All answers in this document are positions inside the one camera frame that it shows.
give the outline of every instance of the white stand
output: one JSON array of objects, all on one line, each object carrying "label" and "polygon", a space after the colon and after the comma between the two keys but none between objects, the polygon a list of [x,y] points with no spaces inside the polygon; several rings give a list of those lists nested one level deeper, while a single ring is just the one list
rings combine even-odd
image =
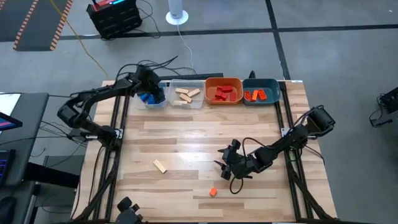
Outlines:
[{"label": "white stand", "polygon": [[169,0],[170,12],[166,14],[166,21],[172,25],[181,25],[188,21],[189,15],[182,10],[182,0]]}]

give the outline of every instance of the orange and black striped tape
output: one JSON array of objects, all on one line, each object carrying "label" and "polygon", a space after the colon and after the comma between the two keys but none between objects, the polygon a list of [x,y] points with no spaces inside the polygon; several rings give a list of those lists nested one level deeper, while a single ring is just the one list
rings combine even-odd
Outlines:
[{"label": "orange and black striped tape", "polygon": [[63,10],[62,17],[60,19],[60,23],[58,24],[57,30],[55,31],[54,37],[51,41],[50,50],[55,50],[55,47],[57,46],[58,40],[61,36],[63,26],[66,23],[66,19],[69,14],[70,8],[72,7],[72,3],[73,3],[73,0],[68,0],[67,5],[65,6],[65,9]]},{"label": "orange and black striped tape", "polygon": [[18,41],[19,41],[19,39],[21,39],[22,32],[24,31],[25,26],[30,19],[30,15],[32,15],[33,11],[35,10],[38,1],[39,0],[33,1],[32,5],[30,6],[29,12],[27,13],[27,15],[25,17],[25,20],[21,25],[21,28],[19,28],[18,34],[17,34],[17,36],[15,38],[15,42],[14,42],[14,47],[13,47],[14,50],[17,50]]}]

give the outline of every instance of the plastic container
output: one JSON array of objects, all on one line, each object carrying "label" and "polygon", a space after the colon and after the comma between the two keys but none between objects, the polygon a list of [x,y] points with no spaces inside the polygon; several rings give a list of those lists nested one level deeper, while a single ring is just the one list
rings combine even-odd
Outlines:
[{"label": "plastic container", "polygon": [[243,98],[243,103],[248,106],[261,106],[261,105],[271,105],[275,102],[279,101],[280,98],[280,90],[278,81],[273,78],[249,78],[243,80],[243,92],[250,91],[250,94],[253,94],[254,90],[264,90],[267,99],[260,100],[257,97],[256,101],[248,101]]},{"label": "plastic container", "polygon": [[[233,87],[233,91],[236,92],[236,100],[230,101],[229,94],[225,101],[212,101],[217,92],[218,86],[231,85]],[[208,78],[205,82],[206,88],[206,101],[211,105],[235,105],[242,100],[243,92],[242,92],[242,81],[238,78]]]},{"label": "plastic container", "polygon": [[159,87],[163,88],[165,100],[163,102],[161,102],[161,103],[153,104],[153,105],[148,105],[147,103],[145,103],[145,108],[147,108],[147,109],[163,109],[163,108],[165,108],[167,106],[167,87],[166,87],[166,82],[165,81],[161,81],[159,83]]},{"label": "plastic container", "polygon": [[[179,93],[175,92],[176,88],[183,88],[186,90],[195,90],[199,89],[200,92],[196,94],[195,96],[192,97],[192,102],[184,105],[175,105],[174,101],[175,100],[183,100],[179,97]],[[177,106],[180,108],[187,108],[187,109],[196,109],[196,108],[201,108],[203,104],[203,99],[205,97],[205,82],[201,80],[176,80],[173,79],[170,81],[169,85],[169,102],[173,106]]]}]

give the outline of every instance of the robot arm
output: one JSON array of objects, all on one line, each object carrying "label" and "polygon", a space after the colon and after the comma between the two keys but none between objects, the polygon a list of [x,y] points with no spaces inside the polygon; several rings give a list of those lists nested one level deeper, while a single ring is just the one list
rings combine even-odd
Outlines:
[{"label": "robot arm", "polygon": [[[307,119],[307,124],[303,125],[305,118]],[[307,144],[309,136],[324,136],[334,128],[334,125],[335,120],[323,109],[323,106],[317,106],[303,114],[302,122],[291,128],[281,139],[271,146],[262,146],[256,149],[246,157],[236,152],[241,143],[234,139],[232,144],[226,149],[219,150],[219,152],[223,153],[222,158],[226,164],[216,162],[223,170],[221,177],[229,180],[232,172],[236,179],[250,178],[248,175],[251,172],[260,173],[270,167],[280,152],[290,149],[302,149]]]},{"label": "robot arm", "polygon": [[59,110],[57,116],[71,128],[84,129],[98,137],[100,143],[109,150],[115,150],[115,139],[118,134],[109,126],[100,126],[87,119],[91,107],[99,102],[115,96],[134,96],[139,92],[149,92],[155,101],[165,100],[159,88],[159,77],[148,67],[138,66],[135,73],[117,80],[113,85],[80,92],[68,100]]}]

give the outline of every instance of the white cable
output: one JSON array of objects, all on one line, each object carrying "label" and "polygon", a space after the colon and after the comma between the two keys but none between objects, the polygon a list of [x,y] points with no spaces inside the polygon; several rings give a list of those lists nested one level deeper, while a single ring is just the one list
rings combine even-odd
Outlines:
[{"label": "white cable", "polygon": [[189,51],[191,52],[191,65],[192,65],[192,75],[193,75],[193,71],[194,71],[195,69],[193,68],[193,61],[192,61],[193,54],[192,54],[192,49],[191,49],[190,47],[188,47],[187,43],[185,43],[184,38],[182,38],[182,35],[181,35],[181,33],[180,33],[180,26],[179,26],[179,24],[180,24],[180,21],[177,23],[178,34],[180,34],[180,37],[181,37],[181,39],[182,39],[182,42],[184,42],[184,45],[185,45],[185,46],[189,49]]}]

